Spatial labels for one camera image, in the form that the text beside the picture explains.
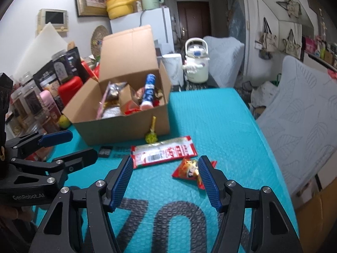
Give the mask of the person left hand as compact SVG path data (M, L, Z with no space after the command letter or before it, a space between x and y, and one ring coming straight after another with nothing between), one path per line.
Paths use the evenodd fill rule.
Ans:
M10 220L21 219L25 222L30 222L33 220L34 213L32 207L21 207L17 210L13 207L0 205L0 216Z

